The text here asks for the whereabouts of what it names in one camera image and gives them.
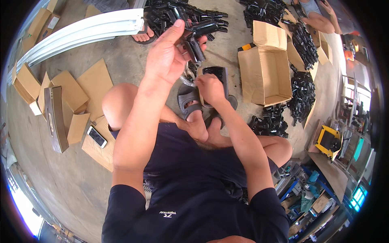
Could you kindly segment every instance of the logo on shirt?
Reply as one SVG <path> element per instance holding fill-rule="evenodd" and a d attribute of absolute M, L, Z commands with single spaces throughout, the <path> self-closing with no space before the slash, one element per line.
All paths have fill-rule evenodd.
<path fill-rule="evenodd" d="M 171 218 L 173 214 L 176 214 L 176 212 L 173 212 L 173 211 L 168 211 L 168 212 L 165 212 L 165 211 L 160 211 L 159 212 L 160 214 L 164 214 L 164 218 Z"/>

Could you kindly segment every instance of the sandal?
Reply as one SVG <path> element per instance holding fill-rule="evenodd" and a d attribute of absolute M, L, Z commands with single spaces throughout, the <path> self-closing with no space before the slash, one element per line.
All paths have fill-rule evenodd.
<path fill-rule="evenodd" d="M 198 102 L 197 104 L 193 104 L 185 108 L 187 103 L 195 100 Z M 181 113 L 184 116 L 184 120 L 186 120 L 188 116 L 195 110 L 201 110 L 201 112 L 203 112 L 198 90 L 195 87 L 191 87 L 186 84 L 181 84 L 180 88 L 178 89 L 178 106 L 180 107 Z"/>
<path fill-rule="evenodd" d="M 148 30 L 148 28 L 149 28 L 149 25 L 147 24 L 146 21 L 144 22 L 143 26 L 145 27 L 145 30 L 139 31 L 138 34 L 147 34 L 147 30 Z M 153 41 L 155 41 L 155 33 L 154 33 L 154 35 L 153 35 L 152 37 L 150 37 L 150 39 L 147 40 L 147 41 L 136 41 L 135 39 L 134 39 L 134 41 L 135 41 L 136 43 L 142 44 L 142 45 L 150 44 L 150 43 L 152 43 Z"/>
<path fill-rule="evenodd" d="M 238 100 L 236 99 L 236 97 L 230 94 L 230 95 L 228 96 L 228 99 L 227 99 L 227 100 L 230 102 L 232 108 L 234 108 L 234 110 L 237 110 L 237 107 L 238 107 Z M 206 127 L 207 129 L 209 128 L 209 126 L 211 125 L 211 122 L 212 122 L 213 118 L 215 118 L 215 117 L 219 117 L 219 118 L 221 119 L 220 130 L 224 127 L 225 124 L 224 124 L 223 118 L 221 118 L 221 115 L 220 115 L 216 110 L 214 110 L 214 111 L 211 113 L 211 115 L 204 121 L 205 127 Z"/>

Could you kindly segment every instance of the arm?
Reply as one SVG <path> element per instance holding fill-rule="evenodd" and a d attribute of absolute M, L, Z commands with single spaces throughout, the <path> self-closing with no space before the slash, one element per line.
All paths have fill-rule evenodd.
<path fill-rule="evenodd" d="M 169 91 L 190 59 L 176 42 L 184 32 L 184 22 L 177 20 L 153 44 L 147 56 L 146 72 L 139 86 L 132 110 L 117 136 L 112 186 L 123 184 L 145 196 L 143 170 L 154 149 L 158 123 Z"/>
<path fill-rule="evenodd" d="M 204 99 L 220 113 L 226 123 L 235 152 L 247 175 L 249 201 L 259 191 L 274 187 L 261 142 L 226 100 L 222 83 L 215 75 L 205 74 L 197 78 L 196 84 Z"/>
<path fill-rule="evenodd" d="M 341 35 L 341 34 L 342 34 L 342 30 L 340 29 L 340 26 L 339 26 L 339 23 L 338 23 L 338 18 L 336 17 L 335 11 L 334 11 L 333 8 L 331 7 L 331 5 L 327 2 L 327 0 L 324 0 L 324 1 L 325 1 L 326 3 L 323 3 L 322 1 L 320 1 L 320 4 L 322 5 L 322 7 L 323 7 L 323 8 L 327 11 L 327 13 L 329 14 L 331 24 L 332 24 L 332 25 L 334 26 L 334 28 L 335 28 L 335 33 Z"/>

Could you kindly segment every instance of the concrete floor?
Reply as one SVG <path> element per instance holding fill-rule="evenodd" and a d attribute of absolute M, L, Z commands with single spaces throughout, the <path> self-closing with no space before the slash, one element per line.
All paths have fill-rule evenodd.
<path fill-rule="evenodd" d="M 237 48 L 252 42 L 250 30 L 244 21 L 244 6 L 238 0 L 225 0 L 223 7 L 216 0 L 190 0 L 190 4 L 201 9 L 219 10 L 228 13 L 228 33 L 216 33 L 216 39 L 207 43 L 203 66 L 226 66 L 229 73 L 230 94 L 238 99 L 237 112 L 247 122 L 253 114 L 259 115 L 262 107 L 242 101 Z M 62 28 L 82 19 L 86 5 L 81 0 L 69 0 L 56 28 Z M 342 42 L 339 35 L 325 35 L 333 50 L 333 65 L 318 67 L 316 84 L 316 107 L 305 130 L 300 123 L 287 129 L 294 151 L 293 157 L 304 157 L 304 148 L 316 127 L 317 119 L 326 120 L 335 110 L 340 85 L 340 66 L 344 62 Z M 138 45 L 130 36 L 80 46 L 54 56 L 35 67 L 42 81 L 47 70 L 49 78 L 68 70 L 79 77 L 99 59 L 104 58 L 112 82 L 129 82 L 139 85 L 150 45 Z M 167 105 L 177 114 L 177 82 L 170 92 Z M 100 242 L 101 229 L 107 209 L 112 175 L 82 149 L 82 143 L 70 145 L 63 153 L 52 150 L 44 118 L 34 116 L 29 106 L 13 87 L 7 89 L 7 125 L 11 144 L 18 162 L 30 178 L 44 203 L 56 218 L 76 236 L 87 242 Z M 285 120 L 291 124 L 289 110 Z"/>

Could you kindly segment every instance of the white smartphone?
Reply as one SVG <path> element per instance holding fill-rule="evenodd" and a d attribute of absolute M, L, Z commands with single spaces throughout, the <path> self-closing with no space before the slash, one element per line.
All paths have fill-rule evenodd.
<path fill-rule="evenodd" d="M 90 126 L 87 134 L 103 149 L 107 141 L 101 136 L 94 127 Z"/>

